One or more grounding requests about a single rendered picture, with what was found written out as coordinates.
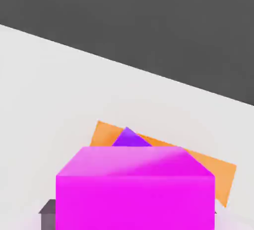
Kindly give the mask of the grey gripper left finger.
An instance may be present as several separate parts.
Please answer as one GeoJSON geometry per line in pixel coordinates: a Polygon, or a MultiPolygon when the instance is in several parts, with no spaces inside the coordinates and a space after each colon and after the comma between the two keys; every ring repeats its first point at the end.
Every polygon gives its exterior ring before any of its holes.
{"type": "Polygon", "coordinates": [[[49,199],[41,210],[33,215],[31,230],[56,230],[55,199],[49,199]]]}

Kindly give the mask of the small magenta cube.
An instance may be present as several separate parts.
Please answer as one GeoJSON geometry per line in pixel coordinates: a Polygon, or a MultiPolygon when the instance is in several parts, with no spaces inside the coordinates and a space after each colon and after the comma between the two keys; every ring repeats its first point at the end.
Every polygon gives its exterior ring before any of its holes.
{"type": "Polygon", "coordinates": [[[180,147],[83,147],[56,176],[56,230],[215,230],[215,177],[180,147]]]}

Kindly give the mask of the small purple cube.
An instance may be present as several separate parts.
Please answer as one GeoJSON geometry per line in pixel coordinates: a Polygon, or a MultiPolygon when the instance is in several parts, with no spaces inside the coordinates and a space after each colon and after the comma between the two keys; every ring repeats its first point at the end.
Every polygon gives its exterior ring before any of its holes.
{"type": "Polygon", "coordinates": [[[151,147],[152,145],[136,134],[130,128],[125,127],[116,141],[112,144],[115,147],[151,147]]]}

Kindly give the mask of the large orange box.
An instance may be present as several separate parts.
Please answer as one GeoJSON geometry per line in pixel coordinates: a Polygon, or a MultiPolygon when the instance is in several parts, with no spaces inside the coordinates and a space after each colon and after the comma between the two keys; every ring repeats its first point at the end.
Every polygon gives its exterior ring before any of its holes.
{"type": "MultiPolygon", "coordinates": [[[[116,141],[123,128],[98,121],[92,136],[91,146],[110,147],[116,141]]],[[[198,152],[187,150],[198,162],[215,176],[215,198],[227,206],[233,184],[236,165],[198,152]]]]}

